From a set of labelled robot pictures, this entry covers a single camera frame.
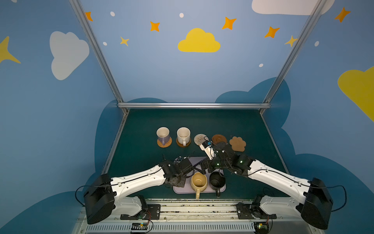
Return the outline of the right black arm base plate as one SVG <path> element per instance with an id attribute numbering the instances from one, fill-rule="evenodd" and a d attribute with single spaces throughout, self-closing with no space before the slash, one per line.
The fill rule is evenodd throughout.
<path id="1" fill-rule="evenodd" d="M 275 214 L 266 214 L 258 205 L 236 204 L 239 219 L 276 219 Z"/>

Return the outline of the cream mug lilac handle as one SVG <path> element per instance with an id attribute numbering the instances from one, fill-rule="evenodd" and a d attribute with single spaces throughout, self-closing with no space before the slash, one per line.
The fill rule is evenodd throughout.
<path id="1" fill-rule="evenodd" d="M 158 140 L 161 142 L 162 145 L 166 145 L 170 140 L 170 132 L 169 129 L 166 127 L 160 127 L 157 132 Z"/>

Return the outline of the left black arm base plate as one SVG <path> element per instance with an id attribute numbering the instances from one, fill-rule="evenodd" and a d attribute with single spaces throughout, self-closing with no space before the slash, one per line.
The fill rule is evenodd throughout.
<path id="1" fill-rule="evenodd" d="M 148 205 L 148 210 L 146 212 L 141 211 L 135 216 L 129 216 L 127 214 L 122 214 L 120 216 L 121 220 L 159 220 L 161 214 L 161 205 L 160 204 L 150 204 Z"/>

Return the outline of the black mug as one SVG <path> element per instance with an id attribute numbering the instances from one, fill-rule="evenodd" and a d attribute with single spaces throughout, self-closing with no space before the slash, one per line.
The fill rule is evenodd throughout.
<path id="1" fill-rule="evenodd" d="M 209 186 L 216 193 L 216 197 L 220 198 L 221 189 L 226 184 L 226 178 L 219 172 L 215 171 L 209 175 Z"/>

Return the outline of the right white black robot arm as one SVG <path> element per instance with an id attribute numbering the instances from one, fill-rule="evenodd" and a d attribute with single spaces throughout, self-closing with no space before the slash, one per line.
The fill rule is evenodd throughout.
<path id="1" fill-rule="evenodd" d="M 234 152 L 225 142 L 214 144 L 206 140 L 199 147 L 207 155 L 207 159 L 200 163 L 204 172 L 228 169 L 236 175 L 260 181 L 288 195 L 286 198 L 256 196 L 249 208 L 253 217 L 295 216 L 315 228 L 328 228 L 333 200 L 322 180 L 288 175 L 245 154 Z"/>

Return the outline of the cream mug white handle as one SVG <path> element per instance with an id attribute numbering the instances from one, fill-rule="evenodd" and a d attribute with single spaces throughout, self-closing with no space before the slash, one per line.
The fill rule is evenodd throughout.
<path id="1" fill-rule="evenodd" d="M 181 127 L 177 130 L 177 144 L 180 147 L 187 147 L 191 143 L 191 131 L 187 127 Z"/>

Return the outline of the white multicolour woven coaster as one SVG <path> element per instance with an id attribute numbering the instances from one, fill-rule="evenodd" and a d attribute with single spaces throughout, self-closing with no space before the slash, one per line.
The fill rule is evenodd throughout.
<path id="1" fill-rule="evenodd" d="M 194 137 L 194 143 L 197 145 L 197 146 L 200 146 L 202 145 L 205 141 L 209 140 L 208 137 L 205 135 L 205 134 L 197 134 L 195 137 Z"/>

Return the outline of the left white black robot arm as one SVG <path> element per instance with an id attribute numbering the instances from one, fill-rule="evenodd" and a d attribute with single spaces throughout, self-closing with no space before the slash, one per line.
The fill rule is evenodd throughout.
<path id="1" fill-rule="evenodd" d="M 168 184 L 184 187 L 188 173 L 193 171 L 189 159 L 160 164 L 132 175 L 109 177 L 100 175 L 83 194 L 87 223 L 99 223 L 110 215 L 143 215 L 148 206 L 142 196 L 133 195 L 154 186 Z"/>

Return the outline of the yellow mug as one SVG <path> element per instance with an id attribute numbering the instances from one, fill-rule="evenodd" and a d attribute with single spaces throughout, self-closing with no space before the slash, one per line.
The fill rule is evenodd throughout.
<path id="1" fill-rule="evenodd" d="M 200 198 L 200 194 L 207 188 L 208 180 L 207 177 L 200 173 L 196 172 L 191 178 L 191 187 L 195 192 L 196 199 Z"/>

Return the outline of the cork paw shaped coaster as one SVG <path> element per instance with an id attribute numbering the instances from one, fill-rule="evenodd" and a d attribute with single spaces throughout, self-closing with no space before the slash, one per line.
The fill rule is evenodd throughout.
<path id="1" fill-rule="evenodd" d="M 233 151 L 244 152 L 246 147 L 246 142 L 241 137 L 234 136 L 229 140 L 229 144 Z"/>

